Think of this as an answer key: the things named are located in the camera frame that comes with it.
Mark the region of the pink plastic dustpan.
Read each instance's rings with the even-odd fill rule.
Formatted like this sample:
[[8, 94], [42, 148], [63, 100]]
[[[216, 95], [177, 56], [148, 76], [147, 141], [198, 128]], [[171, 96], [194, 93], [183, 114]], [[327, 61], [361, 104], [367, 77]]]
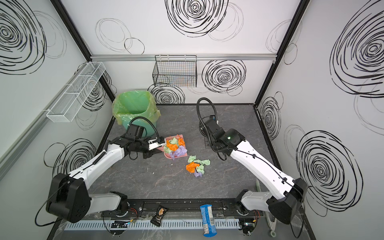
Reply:
[[166, 144], [163, 147], [157, 148], [157, 150], [160, 150], [166, 158], [175, 160], [176, 158], [188, 155], [183, 135], [167, 137], [165, 140]]

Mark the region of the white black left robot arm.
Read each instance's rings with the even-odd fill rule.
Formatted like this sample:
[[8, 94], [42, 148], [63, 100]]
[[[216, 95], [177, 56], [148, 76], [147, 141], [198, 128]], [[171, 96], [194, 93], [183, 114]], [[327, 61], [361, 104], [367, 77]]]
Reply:
[[70, 223], [99, 212], [125, 216], [131, 210], [126, 195], [114, 191], [91, 195], [89, 188], [106, 170], [132, 152], [143, 154], [144, 159], [160, 153], [160, 147], [166, 145], [165, 138], [159, 134], [155, 138], [144, 138], [143, 132], [144, 127], [132, 124], [125, 134], [108, 141], [104, 150], [83, 166], [53, 177], [49, 197], [43, 205], [46, 211]]

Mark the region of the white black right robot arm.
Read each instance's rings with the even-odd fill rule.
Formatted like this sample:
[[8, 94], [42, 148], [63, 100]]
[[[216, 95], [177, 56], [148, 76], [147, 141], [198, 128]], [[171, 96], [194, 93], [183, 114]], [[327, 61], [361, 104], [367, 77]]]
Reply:
[[235, 129], [224, 131], [213, 118], [201, 120], [199, 127], [213, 150], [241, 163], [268, 188], [267, 192], [246, 191], [240, 199], [248, 211], [271, 213], [281, 223], [289, 225], [304, 203], [308, 184], [294, 179], [264, 158]]

